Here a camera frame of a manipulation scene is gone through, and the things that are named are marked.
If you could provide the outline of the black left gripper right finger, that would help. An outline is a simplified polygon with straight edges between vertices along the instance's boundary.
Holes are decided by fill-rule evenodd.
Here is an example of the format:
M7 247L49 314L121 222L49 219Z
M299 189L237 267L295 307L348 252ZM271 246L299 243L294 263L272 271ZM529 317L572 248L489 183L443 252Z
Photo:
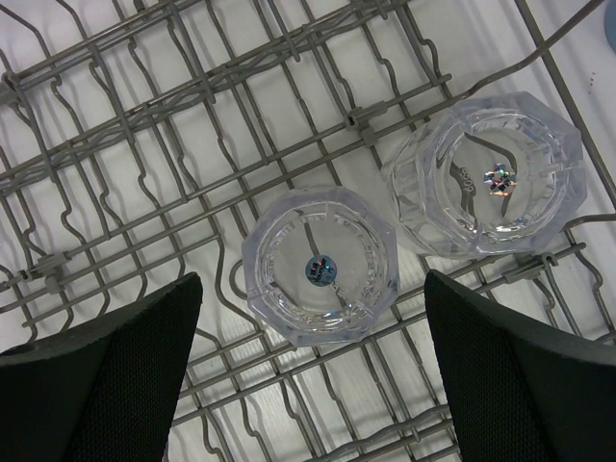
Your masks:
M463 460L614 460L614 346L523 315L437 270L423 289Z

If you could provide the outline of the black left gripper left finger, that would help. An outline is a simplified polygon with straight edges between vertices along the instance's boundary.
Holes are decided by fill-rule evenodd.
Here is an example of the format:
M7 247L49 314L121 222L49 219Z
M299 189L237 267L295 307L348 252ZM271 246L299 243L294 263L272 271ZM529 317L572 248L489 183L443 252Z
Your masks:
M2 460L162 460L202 297L191 272L2 352Z

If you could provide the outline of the clear glass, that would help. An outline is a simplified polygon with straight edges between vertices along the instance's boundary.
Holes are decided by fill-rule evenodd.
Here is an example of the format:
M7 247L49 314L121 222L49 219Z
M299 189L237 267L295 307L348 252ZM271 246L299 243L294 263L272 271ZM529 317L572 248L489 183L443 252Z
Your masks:
M395 228L343 187L275 199L242 260L248 308L296 347L357 342L398 296Z
M526 91L453 104L383 174L414 251L448 259L541 252L587 196L580 131Z

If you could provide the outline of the blue plastic cup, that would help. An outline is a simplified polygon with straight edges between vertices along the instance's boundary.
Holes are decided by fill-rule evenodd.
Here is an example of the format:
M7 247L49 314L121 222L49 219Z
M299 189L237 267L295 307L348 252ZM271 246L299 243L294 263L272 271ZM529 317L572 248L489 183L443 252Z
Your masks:
M604 33L605 38L613 51L616 51L616 2L610 1L604 14Z

